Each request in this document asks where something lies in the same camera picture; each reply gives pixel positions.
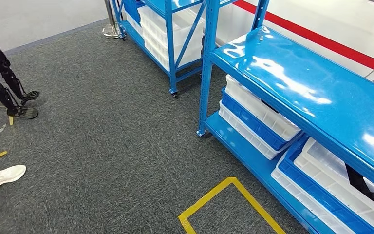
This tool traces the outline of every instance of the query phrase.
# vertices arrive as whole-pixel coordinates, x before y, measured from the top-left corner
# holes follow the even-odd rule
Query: person's foot
[[[26,106],[18,106],[18,107],[15,107],[13,110],[8,109],[6,113],[9,116],[22,117],[22,118],[28,118],[28,119],[36,118],[39,114],[37,109],[26,107]]]
[[[24,165],[12,166],[0,171],[0,186],[4,183],[17,181],[25,174],[25,171],[26,167]]]
[[[21,106],[24,106],[27,101],[29,100],[35,100],[39,97],[39,92],[38,91],[31,91],[27,93],[22,100],[20,101]]]

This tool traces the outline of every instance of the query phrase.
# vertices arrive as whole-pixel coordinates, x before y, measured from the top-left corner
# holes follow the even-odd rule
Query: carpet floor
[[[33,120],[0,134],[0,169],[24,164],[0,188],[0,234],[183,234],[178,215],[237,177],[290,234],[306,230],[213,136],[197,137],[200,77],[168,93],[168,77],[131,40],[106,39],[105,21],[9,58],[23,86],[41,91]],[[225,74],[215,69],[210,110]],[[0,108],[0,127],[7,123]],[[234,187],[190,217],[198,234],[269,234]]]

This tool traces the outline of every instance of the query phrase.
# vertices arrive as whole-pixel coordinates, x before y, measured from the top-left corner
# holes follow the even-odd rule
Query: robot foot
[[[35,100],[39,97],[39,92],[38,91],[31,91],[29,93],[27,93],[23,98],[22,100],[20,101],[20,104],[22,106],[24,106],[26,104],[27,101],[30,101],[30,100]]]
[[[28,118],[28,119],[33,119],[38,116],[38,110],[35,108],[29,108],[25,106],[19,106],[16,107],[15,110],[7,110],[6,113],[9,116],[13,117],[21,117],[21,118]]]

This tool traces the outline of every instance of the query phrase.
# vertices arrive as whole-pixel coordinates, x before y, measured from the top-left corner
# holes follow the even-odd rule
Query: red stripe
[[[256,6],[248,3],[244,0],[239,0],[234,2],[236,6],[243,8],[244,10],[255,13],[256,12]],[[323,47],[326,47],[340,55],[343,55],[353,61],[356,61],[362,65],[365,65],[369,68],[374,69],[374,58],[371,56],[368,56],[366,54],[363,54],[359,51],[356,51],[352,48],[349,48],[345,45],[342,45],[334,40],[331,40],[329,38],[326,38],[320,34],[317,34],[309,29],[303,28],[295,23],[292,23],[286,19],[283,19],[282,17],[279,17],[277,15],[274,15],[270,12],[266,13],[266,20],[285,28],[299,36],[302,36],[308,40],[311,40]]]

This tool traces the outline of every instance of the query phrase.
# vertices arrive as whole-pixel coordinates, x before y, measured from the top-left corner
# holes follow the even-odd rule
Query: stanchion base
[[[109,38],[109,39],[115,39],[115,38],[119,38],[120,35],[119,33],[117,32],[117,30],[115,29],[114,26],[111,26],[110,24],[107,24],[103,29],[102,29],[102,34],[104,34],[104,36],[106,38]]]

